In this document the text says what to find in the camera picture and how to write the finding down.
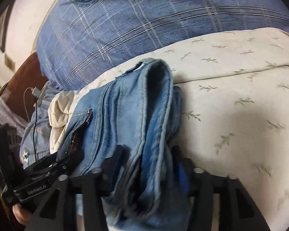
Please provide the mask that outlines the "left hand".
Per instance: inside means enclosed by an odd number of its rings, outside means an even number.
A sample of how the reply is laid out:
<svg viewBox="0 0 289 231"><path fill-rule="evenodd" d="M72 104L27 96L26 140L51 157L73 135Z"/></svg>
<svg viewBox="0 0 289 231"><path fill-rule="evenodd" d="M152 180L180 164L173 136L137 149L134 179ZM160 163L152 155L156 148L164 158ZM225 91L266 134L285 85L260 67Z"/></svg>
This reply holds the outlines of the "left hand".
<svg viewBox="0 0 289 231"><path fill-rule="evenodd" d="M19 204L15 204L12 207L12 210L16 220L24 226L26 226L29 223L29 221L33 216L31 212L22 208Z"/></svg>

